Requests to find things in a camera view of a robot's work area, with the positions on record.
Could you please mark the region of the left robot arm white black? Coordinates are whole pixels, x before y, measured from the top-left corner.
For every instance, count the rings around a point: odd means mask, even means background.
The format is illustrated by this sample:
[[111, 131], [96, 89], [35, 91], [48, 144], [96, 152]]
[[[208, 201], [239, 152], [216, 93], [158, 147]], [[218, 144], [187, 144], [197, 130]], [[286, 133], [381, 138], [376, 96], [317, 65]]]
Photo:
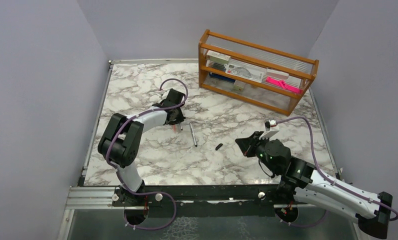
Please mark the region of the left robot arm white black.
[[141, 113], [130, 116], [115, 113], [111, 116], [97, 151], [116, 170], [126, 190], [125, 199], [131, 205], [139, 205], [144, 200], [144, 191], [141, 189], [144, 181], [135, 164], [142, 135], [156, 127], [182, 123], [186, 118], [181, 107], [185, 105], [187, 97], [188, 93], [171, 88], [165, 99]]

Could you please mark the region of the black marker cap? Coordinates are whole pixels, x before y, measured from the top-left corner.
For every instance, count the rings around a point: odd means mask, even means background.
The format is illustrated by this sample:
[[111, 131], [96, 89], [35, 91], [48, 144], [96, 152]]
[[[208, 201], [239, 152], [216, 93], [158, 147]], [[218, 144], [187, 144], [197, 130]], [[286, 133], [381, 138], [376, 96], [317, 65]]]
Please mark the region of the black marker cap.
[[223, 144], [222, 144], [222, 143], [219, 143], [219, 144], [215, 147], [215, 150], [218, 151], [222, 146], [223, 146]]

